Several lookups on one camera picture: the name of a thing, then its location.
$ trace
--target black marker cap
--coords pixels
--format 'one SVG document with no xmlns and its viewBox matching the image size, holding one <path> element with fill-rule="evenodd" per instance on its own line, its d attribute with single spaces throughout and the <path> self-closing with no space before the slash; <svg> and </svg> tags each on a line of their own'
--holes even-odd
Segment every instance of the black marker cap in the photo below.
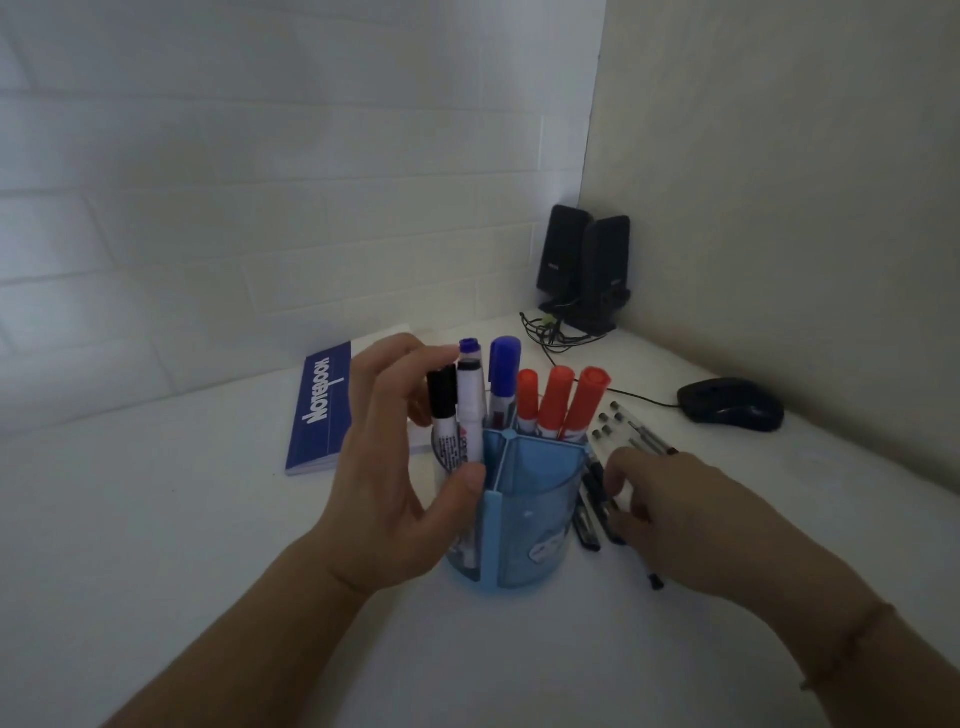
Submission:
<svg viewBox="0 0 960 728">
<path fill-rule="evenodd" d="M 435 420 L 457 416 L 457 365 L 450 364 L 429 372 L 426 389 L 430 395 L 430 414 Z"/>
</svg>

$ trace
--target right hand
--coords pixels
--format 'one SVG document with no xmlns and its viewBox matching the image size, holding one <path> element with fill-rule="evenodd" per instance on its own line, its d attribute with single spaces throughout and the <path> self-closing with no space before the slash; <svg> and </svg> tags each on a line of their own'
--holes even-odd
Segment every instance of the right hand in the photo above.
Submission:
<svg viewBox="0 0 960 728">
<path fill-rule="evenodd" d="M 660 576 L 744 604 L 757 585 L 819 549 L 767 501 L 695 456 L 636 449 L 611 455 L 611 496 L 634 486 L 631 512 L 611 526 Z"/>
</svg>

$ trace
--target hand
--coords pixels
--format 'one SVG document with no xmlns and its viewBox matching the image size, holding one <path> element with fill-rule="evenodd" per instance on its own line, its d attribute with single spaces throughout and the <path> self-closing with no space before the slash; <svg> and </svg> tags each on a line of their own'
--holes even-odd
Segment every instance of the hand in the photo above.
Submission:
<svg viewBox="0 0 960 728">
<path fill-rule="evenodd" d="M 458 349 L 426 347 L 411 334 L 383 339 L 350 365 L 352 425 L 330 500 L 306 537 L 329 573 L 361 595 L 421 576 L 473 523 L 486 470 L 469 463 L 424 510 L 410 484 L 407 416 L 430 423 L 425 378 Z"/>
<path fill-rule="evenodd" d="M 607 464 L 612 496 L 634 485 L 631 513 L 611 525 L 659 575 L 747 606 L 780 572 L 822 551 L 763 498 L 693 455 L 619 449 Z"/>
</svg>

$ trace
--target blue marker cap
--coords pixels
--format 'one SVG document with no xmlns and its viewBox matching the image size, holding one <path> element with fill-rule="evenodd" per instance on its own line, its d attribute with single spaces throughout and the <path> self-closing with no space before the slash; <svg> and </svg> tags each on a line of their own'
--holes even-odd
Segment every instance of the blue marker cap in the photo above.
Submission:
<svg viewBox="0 0 960 728">
<path fill-rule="evenodd" d="M 460 353 L 479 353 L 480 342 L 476 339 L 461 339 Z"/>
<path fill-rule="evenodd" d="M 516 394 L 516 375 L 520 371 L 520 340 L 515 336 L 501 336 L 490 346 L 491 391 L 498 397 Z"/>
</svg>

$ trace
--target white brick wall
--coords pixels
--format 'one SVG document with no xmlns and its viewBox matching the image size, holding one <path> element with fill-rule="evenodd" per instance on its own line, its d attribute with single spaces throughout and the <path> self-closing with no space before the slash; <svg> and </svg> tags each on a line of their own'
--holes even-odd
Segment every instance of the white brick wall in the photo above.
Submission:
<svg viewBox="0 0 960 728">
<path fill-rule="evenodd" d="M 605 0 L 0 0 L 0 436 L 534 301 Z"/>
</svg>

